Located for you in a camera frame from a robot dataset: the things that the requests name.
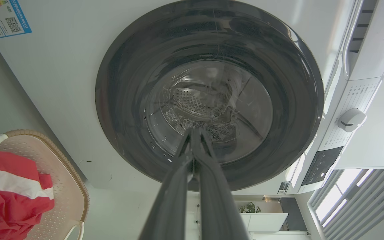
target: green plant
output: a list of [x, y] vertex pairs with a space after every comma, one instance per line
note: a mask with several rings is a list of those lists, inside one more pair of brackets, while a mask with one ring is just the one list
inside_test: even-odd
[[262, 210], [258, 206], [255, 206], [254, 203], [249, 202], [247, 205], [241, 206], [239, 208], [239, 212], [240, 213], [259, 214], [262, 212]]

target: beige laundry basket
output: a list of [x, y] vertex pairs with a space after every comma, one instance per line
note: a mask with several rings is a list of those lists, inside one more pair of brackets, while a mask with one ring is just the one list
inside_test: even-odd
[[34, 160], [38, 171], [52, 178], [55, 206], [42, 215], [26, 239], [65, 240], [79, 227], [81, 240], [90, 199], [84, 182], [55, 144], [37, 131], [15, 130], [0, 135], [0, 151]]

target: control knob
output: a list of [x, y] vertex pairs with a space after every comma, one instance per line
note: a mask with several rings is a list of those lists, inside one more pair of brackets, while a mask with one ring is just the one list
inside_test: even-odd
[[367, 115], [358, 108], [352, 108], [346, 111], [338, 120], [337, 125], [339, 128], [346, 132], [353, 132], [360, 128], [367, 120]]

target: washing machine door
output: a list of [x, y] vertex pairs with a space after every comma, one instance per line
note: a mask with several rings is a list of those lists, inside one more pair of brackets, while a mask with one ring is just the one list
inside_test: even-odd
[[320, 123], [323, 83], [308, 47], [276, 17], [235, 1], [188, 0], [116, 38], [98, 72], [96, 108], [117, 152], [157, 181], [186, 129], [206, 129], [239, 190], [303, 153]]

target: control panel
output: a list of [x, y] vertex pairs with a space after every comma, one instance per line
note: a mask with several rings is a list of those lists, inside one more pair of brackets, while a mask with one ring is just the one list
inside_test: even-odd
[[347, 143], [352, 132], [365, 121], [364, 113], [379, 85], [380, 78], [348, 81], [319, 151], [341, 147]]
[[339, 157], [342, 149], [343, 147], [341, 146], [335, 149], [318, 151], [314, 156], [311, 167], [309, 167], [306, 173], [302, 186], [323, 181], [328, 170]]

